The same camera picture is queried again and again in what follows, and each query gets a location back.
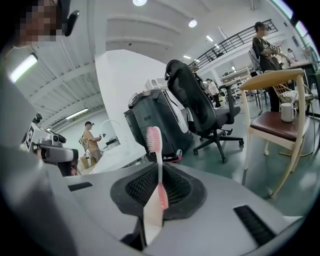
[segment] brown seat cushion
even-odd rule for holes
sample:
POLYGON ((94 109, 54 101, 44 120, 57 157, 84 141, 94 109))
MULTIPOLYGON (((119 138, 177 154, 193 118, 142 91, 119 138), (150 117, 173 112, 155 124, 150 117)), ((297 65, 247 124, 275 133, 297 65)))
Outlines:
POLYGON ((280 112, 264 112, 251 122, 251 127, 257 130, 272 134, 289 141, 295 142, 298 135, 299 115, 297 114, 293 122, 281 120, 280 112))

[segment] mug handle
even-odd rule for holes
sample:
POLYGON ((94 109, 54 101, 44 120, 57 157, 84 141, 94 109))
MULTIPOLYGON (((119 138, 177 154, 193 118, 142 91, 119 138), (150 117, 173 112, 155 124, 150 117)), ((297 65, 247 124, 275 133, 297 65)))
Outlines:
POLYGON ((295 119, 297 116, 297 109, 294 107, 293 108, 293 119, 295 119))

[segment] ceiling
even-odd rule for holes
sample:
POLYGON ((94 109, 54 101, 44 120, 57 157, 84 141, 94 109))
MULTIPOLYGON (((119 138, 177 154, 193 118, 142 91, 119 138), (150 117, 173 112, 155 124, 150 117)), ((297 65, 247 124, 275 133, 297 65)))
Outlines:
POLYGON ((106 51, 126 49, 167 63, 188 51, 198 54, 212 47, 205 37, 210 33, 220 39, 213 23, 217 13, 235 4, 250 9, 250 2, 148 0, 137 7, 132 0, 72 0, 70 10, 79 10, 80 16, 71 36, 50 46, 14 49, 7 58, 8 71, 28 54, 37 55, 38 62, 16 85, 42 115, 41 124, 49 128, 84 108, 104 106, 95 68, 98 37, 106 51), (193 19, 198 25, 190 28, 193 19))

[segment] black rubber holder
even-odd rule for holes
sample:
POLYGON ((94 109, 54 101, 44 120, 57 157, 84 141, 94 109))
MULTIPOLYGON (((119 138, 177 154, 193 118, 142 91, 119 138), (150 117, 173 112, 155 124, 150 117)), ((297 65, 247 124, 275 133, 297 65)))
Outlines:
MULTIPOLYGON (((163 212, 163 220, 187 219, 207 198, 207 190, 200 180, 168 163, 163 163, 162 183, 169 203, 169 208, 163 212)), ((157 185, 158 164, 153 163, 117 180, 111 187, 110 196, 122 213, 142 218, 144 206, 157 185)))

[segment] chair base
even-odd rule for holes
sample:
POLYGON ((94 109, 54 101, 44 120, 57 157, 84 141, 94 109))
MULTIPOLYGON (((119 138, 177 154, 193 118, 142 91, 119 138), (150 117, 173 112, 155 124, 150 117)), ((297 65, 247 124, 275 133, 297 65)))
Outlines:
POLYGON ((195 155, 198 155, 198 150, 212 144, 212 143, 216 143, 218 149, 219 149, 219 152, 221 154, 221 160, 222 160, 222 163, 226 163, 227 162, 227 159, 225 157, 225 153, 221 147, 221 144, 220 144, 220 141, 239 141, 239 145, 240 146, 243 146, 244 145, 244 139, 241 138, 241 137, 232 137, 232 136, 225 136, 226 135, 226 132, 225 131, 222 131, 220 133, 217 132, 217 130, 214 130, 213 131, 213 135, 208 135, 208 136, 202 136, 200 138, 200 141, 203 140, 203 138, 207 139, 204 143, 202 143, 201 145, 195 147, 193 149, 193 153, 195 155))

